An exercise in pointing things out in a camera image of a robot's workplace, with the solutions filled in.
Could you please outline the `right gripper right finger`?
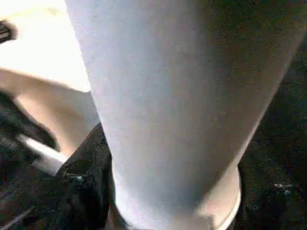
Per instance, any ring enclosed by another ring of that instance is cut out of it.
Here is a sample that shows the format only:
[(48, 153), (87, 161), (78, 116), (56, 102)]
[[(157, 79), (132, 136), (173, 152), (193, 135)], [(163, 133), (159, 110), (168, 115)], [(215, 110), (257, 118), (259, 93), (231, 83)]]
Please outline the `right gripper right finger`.
[(239, 172), (242, 196), (235, 229), (300, 229), (300, 195), (280, 165), (241, 161)]

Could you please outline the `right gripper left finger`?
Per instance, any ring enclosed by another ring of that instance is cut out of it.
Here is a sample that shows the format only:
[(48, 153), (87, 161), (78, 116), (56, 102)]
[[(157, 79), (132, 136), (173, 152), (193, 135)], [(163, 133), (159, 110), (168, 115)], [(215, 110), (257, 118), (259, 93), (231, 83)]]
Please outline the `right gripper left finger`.
[(111, 154), (98, 123), (55, 176), (59, 185), (48, 230), (102, 230), (110, 197)]

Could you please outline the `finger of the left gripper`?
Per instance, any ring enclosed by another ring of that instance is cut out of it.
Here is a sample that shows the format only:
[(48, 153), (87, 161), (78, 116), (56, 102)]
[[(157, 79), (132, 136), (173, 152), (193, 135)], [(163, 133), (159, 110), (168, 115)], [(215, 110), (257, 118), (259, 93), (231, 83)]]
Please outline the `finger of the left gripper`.
[(0, 145), (8, 150), (21, 150), (17, 137), (22, 134), (50, 148), (57, 149), (55, 138), (34, 118), (26, 115), (5, 92), (0, 93)]

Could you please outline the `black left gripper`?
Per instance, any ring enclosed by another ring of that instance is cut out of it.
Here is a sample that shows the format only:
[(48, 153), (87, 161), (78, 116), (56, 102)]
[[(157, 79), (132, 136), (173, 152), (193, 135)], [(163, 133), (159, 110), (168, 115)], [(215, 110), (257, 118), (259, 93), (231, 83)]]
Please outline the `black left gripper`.
[(9, 24), (7, 21), (0, 22), (0, 43), (16, 39), (16, 29), (13, 25)]

